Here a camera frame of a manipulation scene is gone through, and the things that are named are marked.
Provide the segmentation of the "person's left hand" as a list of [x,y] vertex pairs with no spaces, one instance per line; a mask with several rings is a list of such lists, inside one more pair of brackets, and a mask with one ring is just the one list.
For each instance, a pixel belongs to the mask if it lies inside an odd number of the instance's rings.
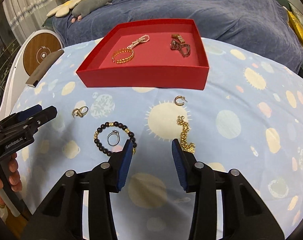
[[[0,189],[3,189],[4,181],[7,181],[10,184],[12,191],[14,192],[22,191],[22,181],[18,171],[19,165],[16,158],[17,158],[17,153],[13,153],[8,161],[9,177],[5,179],[2,179],[0,177]],[[0,206],[5,206],[5,202],[1,196],[0,196]]]

